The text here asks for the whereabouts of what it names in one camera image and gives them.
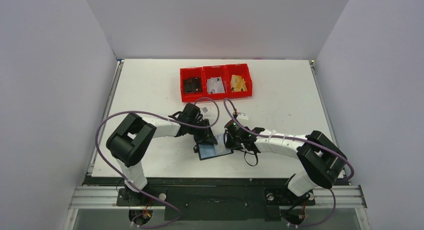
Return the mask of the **black leather card holder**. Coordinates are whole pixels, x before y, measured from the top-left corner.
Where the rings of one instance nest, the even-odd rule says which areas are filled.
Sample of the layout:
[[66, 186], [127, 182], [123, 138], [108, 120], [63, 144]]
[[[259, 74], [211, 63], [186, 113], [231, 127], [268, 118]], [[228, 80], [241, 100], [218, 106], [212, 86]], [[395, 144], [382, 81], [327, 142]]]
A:
[[193, 148], [194, 153], [197, 153], [200, 160], [207, 160], [216, 157], [233, 154], [234, 151], [226, 148], [223, 134], [216, 137], [217, 144], [196, 144]]

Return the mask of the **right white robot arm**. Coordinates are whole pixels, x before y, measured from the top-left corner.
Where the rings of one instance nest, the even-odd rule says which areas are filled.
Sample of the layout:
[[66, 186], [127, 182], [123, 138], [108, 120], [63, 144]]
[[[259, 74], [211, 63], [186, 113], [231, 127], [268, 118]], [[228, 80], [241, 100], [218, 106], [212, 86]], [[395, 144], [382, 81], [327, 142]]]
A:
[[303, 169], [282, 189], [288, 203], [297, 202], [308, 191], [331, 189], [346, 165], [347, 157], [322, 132], [287, 135], [256, 127], [252, 130], [231, 120], [225, 125], [226, 148], [248, 153], [274, 153], [300, 161]]

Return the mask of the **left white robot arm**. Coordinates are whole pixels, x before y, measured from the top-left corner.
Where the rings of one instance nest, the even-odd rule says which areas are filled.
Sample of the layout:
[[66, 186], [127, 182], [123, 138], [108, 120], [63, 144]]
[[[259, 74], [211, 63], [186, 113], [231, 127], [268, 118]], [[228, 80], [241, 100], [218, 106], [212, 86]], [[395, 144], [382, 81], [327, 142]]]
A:
[[152, 139], [159, 137], [180, 137], [192, 135], [197, 145], [216, 145], [208, 119], [201, 109], [188, 103], [184, 109], [168, 118], [141, 117], [139, 113], [128, 112], [123, 121], [106, 141], [106, 148], [117, 159], [121, 172], [126, 177], [125, 185], [130, 190], [129, 197], [137, 205], [148, 201], [149, 191], [142, 158]]

